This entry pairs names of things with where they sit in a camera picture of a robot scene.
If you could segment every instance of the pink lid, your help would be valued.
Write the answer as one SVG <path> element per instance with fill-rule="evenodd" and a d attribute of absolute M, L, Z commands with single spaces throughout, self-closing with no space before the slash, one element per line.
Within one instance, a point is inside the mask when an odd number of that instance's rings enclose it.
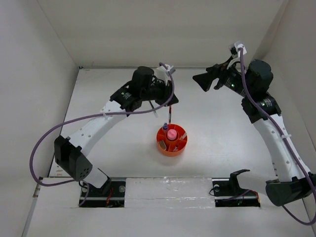
<path fill-rule="evenodd" d="M 170 141 L 173 141 L 177 138 L 177 131 L 174 130 L 174 129 L 170 129 L 168 130 L 167 132 L 167 138 L 170 140 Z"/>

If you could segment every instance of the white cable tie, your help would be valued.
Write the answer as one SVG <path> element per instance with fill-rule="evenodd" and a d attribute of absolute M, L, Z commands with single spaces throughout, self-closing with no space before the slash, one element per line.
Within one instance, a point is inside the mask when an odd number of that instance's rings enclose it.
<path fill-rule="evenodd" d="M 291 134 L 287 134 L 287 135 L 282 135 L 281 138 L 286 139 L 286 138 L 290 138 L 291 136 L 292 136 Z"/>

